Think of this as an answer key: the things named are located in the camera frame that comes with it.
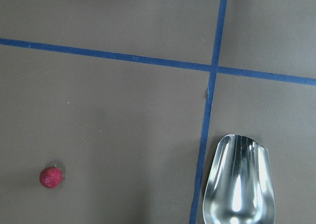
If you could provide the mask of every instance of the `gray floor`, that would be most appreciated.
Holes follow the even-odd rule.
[[[0,38],[210,64],[219,0],[0,0]],[[220,65],[316,78],[315,0],[228,0]],[[0,45],[0,223],[189,222],[208,72]],[[268,148],[276,224],[314,223],[316,87],[219,74],[216,144]],[[51,163],[66,182],[43,188]],[[201,210],[197,223],[202,224]]]

